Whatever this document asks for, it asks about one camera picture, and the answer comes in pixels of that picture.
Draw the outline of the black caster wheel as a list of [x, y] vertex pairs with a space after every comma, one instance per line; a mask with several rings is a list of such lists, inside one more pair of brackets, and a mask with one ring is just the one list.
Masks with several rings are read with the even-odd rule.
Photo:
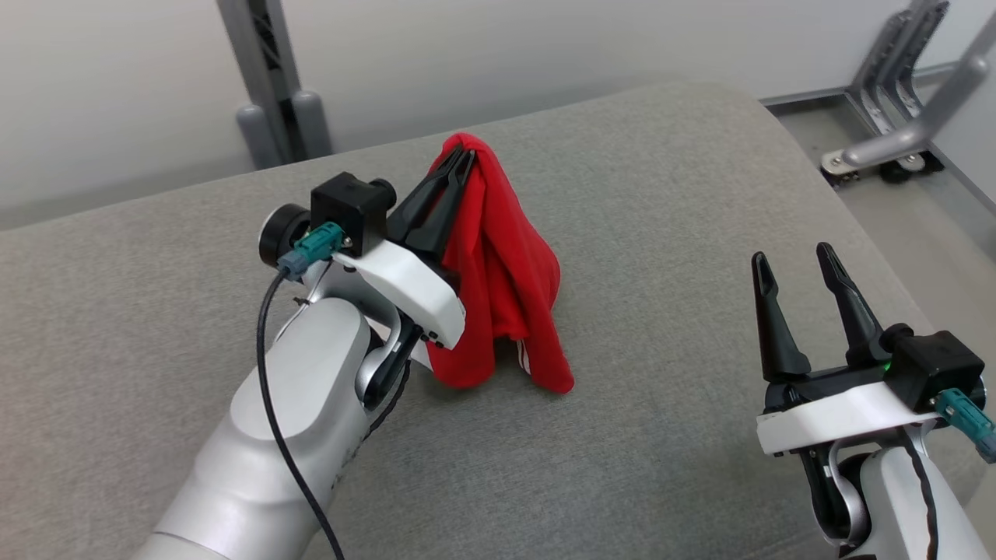
[[916, 156], [910, 155], [900, 160], [894, 160], [894, 162], [881, 164], [879, 177], [886, 184], [897, 185], [907, 182], [910, 178], [927, 177], [943, 170], [945, 170], [943, 162], [932, 152], [925, 150]]

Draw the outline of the grey cylinder post foot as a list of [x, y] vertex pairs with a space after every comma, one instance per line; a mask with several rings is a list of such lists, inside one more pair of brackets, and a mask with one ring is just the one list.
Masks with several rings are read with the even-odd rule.
[[330, 156], [333, 152], [321, 97], [311, 91], [296, 91], [291, 98], [299, 134], [308, 159]]
[[283, 166], [277, 139], [271, 131], [263, 107], [245, 105], [236, 111], [236, 121], [256, 170]]

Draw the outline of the grey metal angled bracket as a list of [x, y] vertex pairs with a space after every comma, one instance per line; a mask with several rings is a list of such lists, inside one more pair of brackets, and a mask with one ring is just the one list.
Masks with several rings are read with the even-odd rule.
[[844, 98], [875, 137], [888, 135], [924, 109], [914, 89], [914, 68], [949, 5], [950, 0], [911, 0], [893, 13], [844, 89]]

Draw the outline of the red white number jersey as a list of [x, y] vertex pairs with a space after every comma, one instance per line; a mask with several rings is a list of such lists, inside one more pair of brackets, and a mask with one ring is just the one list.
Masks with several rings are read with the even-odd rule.
[[482, 385], [496, 371], [496, 341], [507, 339], [535, 385], [568, 394], [575, 378], [552, 318], [559, 260], [490, 146], [458, 132], [444, 143], [444, 155], [456, 148], [476, 154], [444, 255], [444, 268], [460, 279], [465, 327], [454, 348], [428, 348], [435, 378], [458, 389]]

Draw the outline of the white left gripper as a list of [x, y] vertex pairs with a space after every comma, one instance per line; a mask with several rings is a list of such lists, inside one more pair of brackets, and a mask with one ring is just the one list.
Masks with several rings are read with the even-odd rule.
[[[431, 262], [441, 264], [458, 217], [469, 175], [473, 150], [458, 146], [416, 185], [388, 216], [388, 239], [420, 243]], [[356, 269], [364, 282], [396, 309], [423, 328], [442, 348], [455, 348], [465, 327], [465, 310], [458, 294], [409, 249], [388, 240], [378, 242], [362, 256], [339, 251], [335, 262]]]

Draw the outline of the grey metal post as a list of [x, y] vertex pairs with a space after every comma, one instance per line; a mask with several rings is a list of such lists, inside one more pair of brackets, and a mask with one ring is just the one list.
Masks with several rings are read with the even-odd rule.
[[299, 162], [305, 152], [291, 103], [291, 78], [294, 74], [292, 62], [284, 56], [285, 48], [281, 43], [288, 36], [280, 1], [214, 2], [221, 15], [248, 98], [236, 113], [245, 105], [263, 107], [284, 157], [284, 164]]

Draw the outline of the grey metal stand base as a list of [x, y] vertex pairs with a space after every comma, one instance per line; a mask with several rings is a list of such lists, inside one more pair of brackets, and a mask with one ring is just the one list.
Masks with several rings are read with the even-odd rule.
[[883, 137], [865, 139], [849, 148], [825, 153], [819, 170], [833, 187], [850, 180], [860, 180], [866, 170], [879, 169], [883, 163], [928, 150], [936, 135], [965, 105], [992, 73], [987, 61], [989, 50], [996, 45], [996, 12], [981, 27], [956, 67], [929, 100], [922, 100], [924, 109], [913, 120], [900, 125]]

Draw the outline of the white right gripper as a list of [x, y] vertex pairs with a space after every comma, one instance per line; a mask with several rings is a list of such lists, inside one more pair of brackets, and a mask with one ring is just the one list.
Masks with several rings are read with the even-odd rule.
[[835, 297], [847, 339], [846, 366], [810, 376], [810, 361], [799, 351], [778, 303], [778, 283], [764, 252], [751, 259], [763, 379], [769, 383], [764, 410], [756, 419], [763, 453], [793, 453], [823, 443], [911, 423], [937, 421], [935, 411], [910, 410], [883, 382], [887, 351], [883, 329], [835, 249], [818, 243], [817, 259], [826, 289]]

